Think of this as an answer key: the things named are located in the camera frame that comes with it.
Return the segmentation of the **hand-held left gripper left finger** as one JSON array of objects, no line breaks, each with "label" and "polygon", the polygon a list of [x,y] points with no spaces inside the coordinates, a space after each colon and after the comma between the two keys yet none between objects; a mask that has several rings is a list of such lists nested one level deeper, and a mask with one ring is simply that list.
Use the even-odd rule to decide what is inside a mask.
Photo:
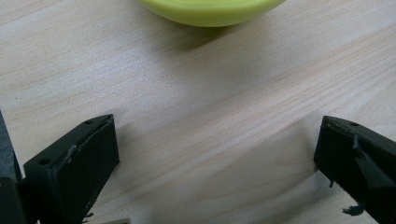
[{"label": "hand-held left gripper left finger", "polygon": [[114,117],[80,123],[24,164],[41,224],[82,224],[120,163]]}]

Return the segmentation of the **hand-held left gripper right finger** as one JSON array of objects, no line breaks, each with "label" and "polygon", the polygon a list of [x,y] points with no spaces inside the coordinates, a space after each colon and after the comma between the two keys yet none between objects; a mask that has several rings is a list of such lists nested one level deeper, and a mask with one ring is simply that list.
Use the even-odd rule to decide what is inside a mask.
[{"label": "hand-held left gripper right finger", "polygon": [[357,203],[343,210],[396,224],[396,142],[358,123],[325,116],[314,162]]}]

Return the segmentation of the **green bowl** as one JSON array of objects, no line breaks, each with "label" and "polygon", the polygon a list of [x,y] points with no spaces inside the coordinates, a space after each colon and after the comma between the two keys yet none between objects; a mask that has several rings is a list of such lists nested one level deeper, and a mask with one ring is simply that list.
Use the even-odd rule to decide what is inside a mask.
[{"label": "green bowl", "polygon": [[286,0],[138,0],[170,21],[198,27],[223,27],[250,21]]}]

